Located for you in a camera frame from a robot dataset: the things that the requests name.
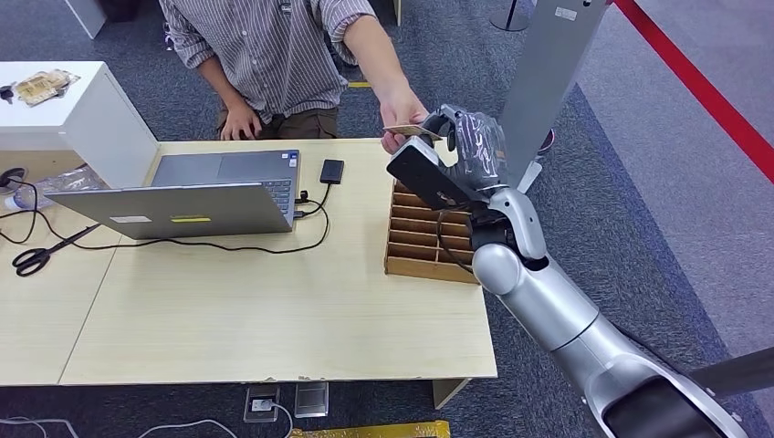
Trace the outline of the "person's right hand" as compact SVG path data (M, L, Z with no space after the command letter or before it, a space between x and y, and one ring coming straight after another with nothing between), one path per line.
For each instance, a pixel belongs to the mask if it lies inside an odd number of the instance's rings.
M244 102L226 104L223 127L220 130L222 141L257 140L261 132L261 120L254 110Z

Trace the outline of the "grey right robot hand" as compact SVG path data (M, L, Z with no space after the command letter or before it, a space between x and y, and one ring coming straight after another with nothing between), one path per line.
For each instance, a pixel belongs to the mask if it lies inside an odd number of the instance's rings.
M509 186L505 135L495 118L444 104L421 126L445 136L448 149L457 153L449 169L456 182L485 196Z

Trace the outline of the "person's left hand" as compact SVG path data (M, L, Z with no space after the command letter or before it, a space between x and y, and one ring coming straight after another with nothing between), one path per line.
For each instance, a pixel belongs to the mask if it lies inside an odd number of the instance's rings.
M387 91L379 97L379 102L385 128L421 124L428 116L427 109L410 88ZM382 147L390 154L398 151L404 143L402 134L386 130L382 135Z

